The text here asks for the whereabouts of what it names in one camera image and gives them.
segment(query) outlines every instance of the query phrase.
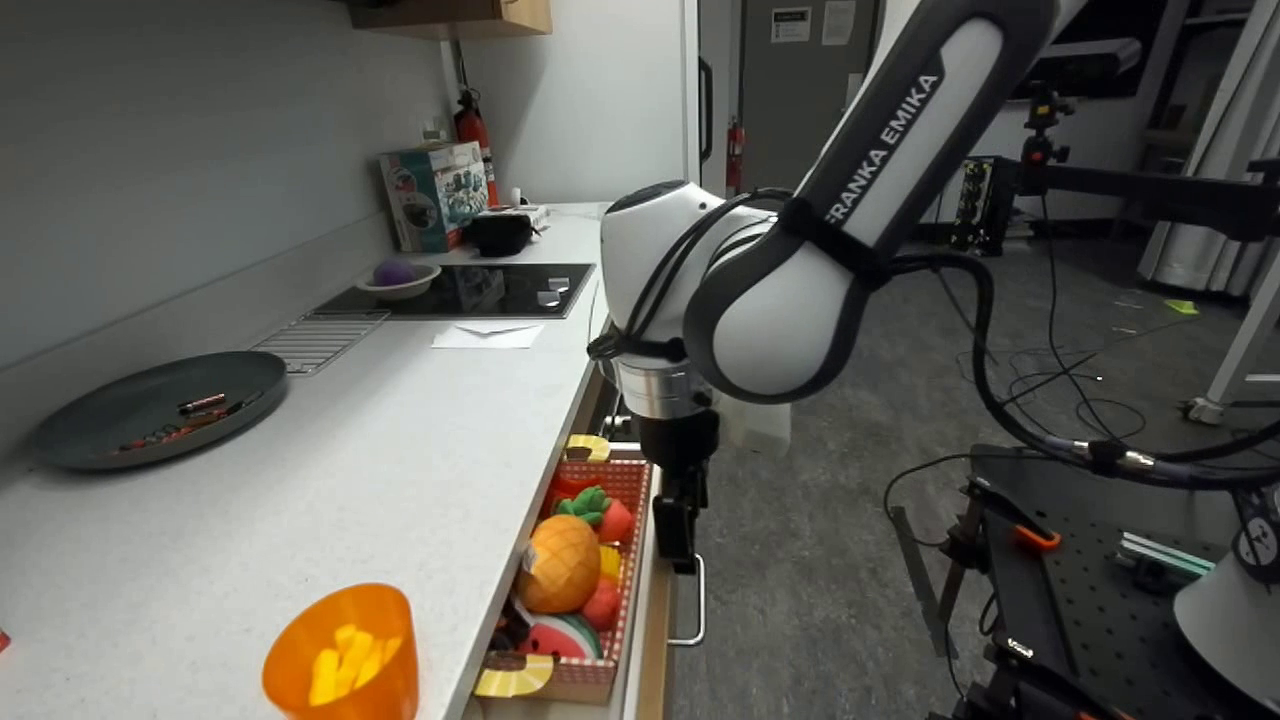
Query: floor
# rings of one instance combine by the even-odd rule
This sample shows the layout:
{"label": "floor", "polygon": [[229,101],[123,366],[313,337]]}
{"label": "floor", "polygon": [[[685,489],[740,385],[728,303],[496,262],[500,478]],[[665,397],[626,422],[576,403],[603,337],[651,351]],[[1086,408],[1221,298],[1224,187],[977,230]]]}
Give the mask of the floor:
{"label": "floor", "polygon": [[[1062,360],[1098,351],[1077,377],[1098,422],[1140,450],[1189,450],[1239,430],[1197,430],[1180,403],[1207,387],[1239,310],[1174,311],[1169,294],[1134,286],[1134,241],[1051,241],[1055,344]],[[1055,360],[1047,328],[1047,245],[1013,245],[997,273],[997,387],[1030,385]],[[1068,385],[1025,400],[1068,437],[1084,408]],[[825,720],[951,712],[949,663],[933,657],[878,489],[901,470],[971,444],[1013,444],[966,385],[966,331],[934,276],[886,286],[843,377],[792,408],[792,441],[744,441],[713,461],[713,508],[700,519],[706,560],[706,640],[677,650],[671,720]],[[940,542],[958,508],[964,464],[911,478],[896,505]],[[678,583],[678,631],[692,628]],[[985,680],[977,616],[985,582],[966,582],[951,631],[955,680]]]}

